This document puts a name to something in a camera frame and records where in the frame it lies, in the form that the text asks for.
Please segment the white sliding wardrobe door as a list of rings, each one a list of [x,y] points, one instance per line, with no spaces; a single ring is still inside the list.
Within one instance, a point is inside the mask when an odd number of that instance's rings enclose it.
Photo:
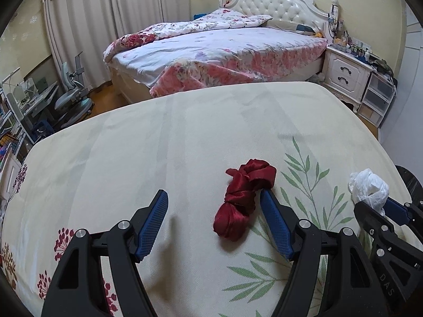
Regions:
[[[422,26],[406,7],[406,39],[397,95],[379,140],[394,164],[422,177]]]

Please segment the floral duvet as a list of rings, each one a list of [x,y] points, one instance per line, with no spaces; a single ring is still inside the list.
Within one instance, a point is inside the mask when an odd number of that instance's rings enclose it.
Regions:
[[[150,44],[154,41],[203,31],[261,26],[271,19],[272,17],[267,14],[247,16],[231,9],[217,9],[210,14],[206,14],[192,21],[153,24],[136,33],[126,34],[110,43],[103,53],[103,61],[108,63],[116,54]]]

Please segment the white tufted bed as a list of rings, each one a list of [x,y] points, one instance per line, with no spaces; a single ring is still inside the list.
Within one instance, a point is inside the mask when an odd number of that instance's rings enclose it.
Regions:
[[[272,17],[261,26],[154,41],[105,63],[129,102],[208,87],[305,81],[320,71],[329,14],[313,0],[219,0],[218,9]]]

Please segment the cluttered desk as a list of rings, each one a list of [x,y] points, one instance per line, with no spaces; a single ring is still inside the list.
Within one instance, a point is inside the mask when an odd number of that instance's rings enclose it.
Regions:
[[[49,107],[59,84],[38,90],[31,78],[13,82],[19,71],[17,67],[1,80],[1,146],[22,162],[36,143],[54,134]]]

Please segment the floral beige bed cover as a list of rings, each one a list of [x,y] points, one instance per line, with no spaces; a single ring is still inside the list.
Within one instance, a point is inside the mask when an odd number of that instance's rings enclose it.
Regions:
[[[308,82],[182,92],[64,129],[29,152],[6,206],[1,270],[35,316],[58,261],[80,228],[109,230],[148,205],[169,206],[138,270],[159,316],[270,316],[289,276],[256,210],[238,242],[214,216],[227,170],[250,159],[277,170],[283,205],[326,230],[358,230],[348,188],[370,169],[400,203],[410,194],[391,158],[337,98]]]

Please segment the white plastic bag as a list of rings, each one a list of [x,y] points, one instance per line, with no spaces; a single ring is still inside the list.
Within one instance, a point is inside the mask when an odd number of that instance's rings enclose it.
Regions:
[[[381,216],[385,216],[384,206],[389,197],[389,186],[370,168],[359,173],[351,173],[348,189],[354,204],[366,203]]]

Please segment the white nightstand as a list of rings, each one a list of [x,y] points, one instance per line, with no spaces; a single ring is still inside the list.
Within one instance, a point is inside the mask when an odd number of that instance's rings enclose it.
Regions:
[[[325,51],[322,85],[357,113],[374,68],[333,46]]]

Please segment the grey desk chair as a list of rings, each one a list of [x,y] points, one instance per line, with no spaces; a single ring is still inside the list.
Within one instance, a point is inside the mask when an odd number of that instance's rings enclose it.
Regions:
[[[68,63],[61,66],[61,80],[66,92],[55,102],[54,110],[60,113],[53,128],[58,131],[83,121],[93,111],[95,103],[88,97],[89,89],[83,79],[85,68],[81,65],[80,52],[75,56],[75,71],[71,72]]]

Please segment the black lined trash bin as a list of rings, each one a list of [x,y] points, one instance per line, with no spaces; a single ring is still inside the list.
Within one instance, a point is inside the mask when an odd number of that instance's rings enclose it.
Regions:
[[[397,165],[397,171],[402,178],[407,190],[410,193],[412,198],[412,203],[414,205],[419,205],[423,201],[423,187],[422,184],[419,182],[417,177],[406,168]]]

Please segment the dark red satin cloth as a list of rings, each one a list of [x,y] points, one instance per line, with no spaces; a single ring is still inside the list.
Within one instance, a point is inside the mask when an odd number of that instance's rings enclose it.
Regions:
[[[232,180],[214,217],[213,229],[219,237],[236,242],[255,212],[256,192],[273,188],[277,169],[264,160],[250,159],[238,169],[227,169],[226,174]]]

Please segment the beige curtain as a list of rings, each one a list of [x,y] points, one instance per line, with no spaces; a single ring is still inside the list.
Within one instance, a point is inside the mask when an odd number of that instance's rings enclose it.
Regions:
[[[164,21],[191,18],[190,0],[43,0],[44,20],[56,68],[74,67],[80,54],[84,82],[109,81],[103,52],[117,38]]]

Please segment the plastic drawer unit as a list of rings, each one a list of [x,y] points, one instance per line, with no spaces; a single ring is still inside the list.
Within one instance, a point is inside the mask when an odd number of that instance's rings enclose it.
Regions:
[[[390,76],[372,72],[364,90],[357,114],[379,128],[397,93]]]

